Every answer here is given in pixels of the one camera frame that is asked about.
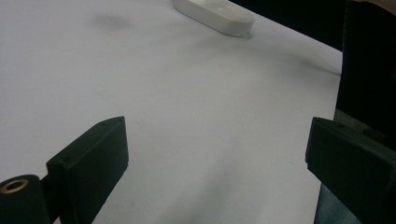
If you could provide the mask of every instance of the white object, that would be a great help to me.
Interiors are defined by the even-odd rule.
[[[175,0],[175,9],[226,35],[247,35],[254,17],[246,9],[226,0]]]

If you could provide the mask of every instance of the white surface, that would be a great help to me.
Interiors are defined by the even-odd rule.
[[[341,53],[257,16],[248,38],[167,0],[0,1],[0,179],[123,115],[130,166],[94,223],[313,223],[304,153]]]

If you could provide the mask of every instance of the white plastic part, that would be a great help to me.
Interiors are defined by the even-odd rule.
[[[227,0],[174,0],[174,7],[226,35],[245,36],[254,22],[249,11]]]

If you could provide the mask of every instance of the black panel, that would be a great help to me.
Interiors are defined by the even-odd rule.
[[[335,49],[342,49],[344,0],[231,1]]]
[[[337,108],[379,130],[396,148],[396,16],[351,2]]]

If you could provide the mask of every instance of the brass insert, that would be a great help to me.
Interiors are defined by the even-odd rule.
[[[0,193],[9,194],[23,189],[29,184],[27,179],[17,179],[5,184],[0,188]]]

